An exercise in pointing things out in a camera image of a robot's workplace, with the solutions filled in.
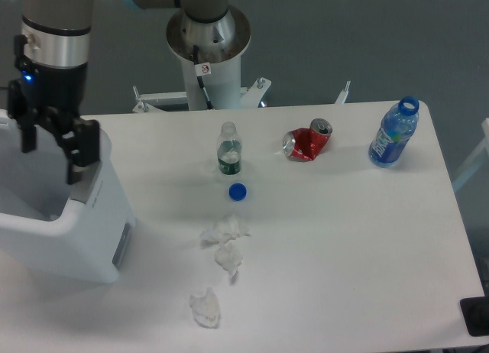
crumpled paper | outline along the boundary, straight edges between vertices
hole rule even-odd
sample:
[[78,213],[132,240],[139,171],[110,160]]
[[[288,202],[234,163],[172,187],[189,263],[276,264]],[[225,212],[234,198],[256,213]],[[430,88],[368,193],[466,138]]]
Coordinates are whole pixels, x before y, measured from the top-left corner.
[[235,214],[227,215],[217,221],[211,229],[200,235],[200,241],[207,244],[225,244],[238,237],[249,236],[248,227]]
[[229,273],[229,278],[232,279],[241,265],[243,255],[236,246],[228,242],[215,251],[214,259],[217,264],[221,265],[222,269]]
[[217,328],[221,310],[214,290],[208,287],[204,297],[190,296],[193,318],[206,328]]

red can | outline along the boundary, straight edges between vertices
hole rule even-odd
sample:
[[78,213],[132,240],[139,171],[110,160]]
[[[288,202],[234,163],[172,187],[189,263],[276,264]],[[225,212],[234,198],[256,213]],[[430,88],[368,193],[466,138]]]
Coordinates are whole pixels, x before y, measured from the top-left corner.
[[283,152],[288,157],[314,160],[328,143],[333,127],[324,118],[315,118],[309,128],[289,131],[283,137]]

bottle label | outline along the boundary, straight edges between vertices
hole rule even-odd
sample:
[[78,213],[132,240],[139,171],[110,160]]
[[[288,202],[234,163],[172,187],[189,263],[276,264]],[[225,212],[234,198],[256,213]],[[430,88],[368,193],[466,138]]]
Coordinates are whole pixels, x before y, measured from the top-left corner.
[[371,153],[379,162],[384,162],[385,164],[395,162],[409,140],[408,138],[401,141],[400,135],[396,132],[389,134],[384,128],[380,128],[377,137],[371,145]]

metal bracket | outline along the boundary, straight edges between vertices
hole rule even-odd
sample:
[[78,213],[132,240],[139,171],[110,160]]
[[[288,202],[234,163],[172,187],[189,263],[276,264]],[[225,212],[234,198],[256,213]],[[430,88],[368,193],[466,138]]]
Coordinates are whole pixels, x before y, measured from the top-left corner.
[[[263,101],[265,94],[272,82],[265,78],[258,78],[250,88],[241,88],[241,107],[266,107]],[[134,113],[165,112],[165,106],[185,105],[188,100],[186,92],[151,93],[140,95],[138,88],[133,86],[136,106],[132,109]]]

plastic bottle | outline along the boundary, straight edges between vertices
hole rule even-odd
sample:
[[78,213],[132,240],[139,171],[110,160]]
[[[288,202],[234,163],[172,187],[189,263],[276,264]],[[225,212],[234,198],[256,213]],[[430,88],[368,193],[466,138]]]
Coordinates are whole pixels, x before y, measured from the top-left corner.
[[217,140],[217,159],[219,169],[225,175],[235,175],[241,170],[241,138],[233,122],[222,125]]
[[404,97],[385,114],[377,136],[369,148],[371,161],[379,167],[396,163],[418,124],[419,102]]

